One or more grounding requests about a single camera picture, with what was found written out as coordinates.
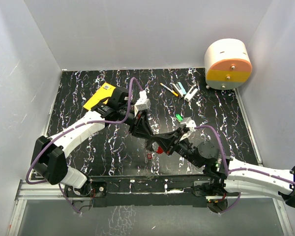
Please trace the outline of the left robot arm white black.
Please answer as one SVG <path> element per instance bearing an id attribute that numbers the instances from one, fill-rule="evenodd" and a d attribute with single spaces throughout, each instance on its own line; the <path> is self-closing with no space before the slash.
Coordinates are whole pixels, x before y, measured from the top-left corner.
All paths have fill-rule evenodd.
<path id="1" fill-rule="evenodd" d="M 121 124 L 131 119 L 132 89 L 102 85 L 83 106 L 85 115 L 73 125 L 51 137 L 39 137 L 34 146 L 31 170 L 51 185 L 66 184 L 81 196 L 87 196 L 92 184 L 81 171 L 68 166 L 70 153 L 93 134 L 109 124 Z"/>

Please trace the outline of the green key tag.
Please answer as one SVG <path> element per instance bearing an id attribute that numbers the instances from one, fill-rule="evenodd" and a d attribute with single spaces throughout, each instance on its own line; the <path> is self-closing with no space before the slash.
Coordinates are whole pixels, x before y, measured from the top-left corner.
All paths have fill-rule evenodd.
<path id="1" fill-rule="evenodd" d="M 179 122 L 181 122 L 183 120 L 183 118 L 180 114 L 175 114 L 175 117 Z"/>

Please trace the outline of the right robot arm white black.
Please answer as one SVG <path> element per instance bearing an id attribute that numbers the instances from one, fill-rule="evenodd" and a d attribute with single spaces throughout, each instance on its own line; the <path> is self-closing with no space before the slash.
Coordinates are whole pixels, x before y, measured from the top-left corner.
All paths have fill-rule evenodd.
<path id="1" fill-rule="evenodd" d="M 179 128 L 171 133 L 153 135 L 147 141 L 147 149 L 153 150 L 153 144 L 157 143 L 167 155 L 176 152 L 194 166 L 203 167 L 204 174 L 212 179 L 209 189 L 215 195 L 223 192 L 258 194 L 295 208 L 295 166 L 280 170 L 239 161 L 225 155 L 220 141 L 217 147 L 210 141 L 192 145 L 183 137 L 185 131 Z"/>

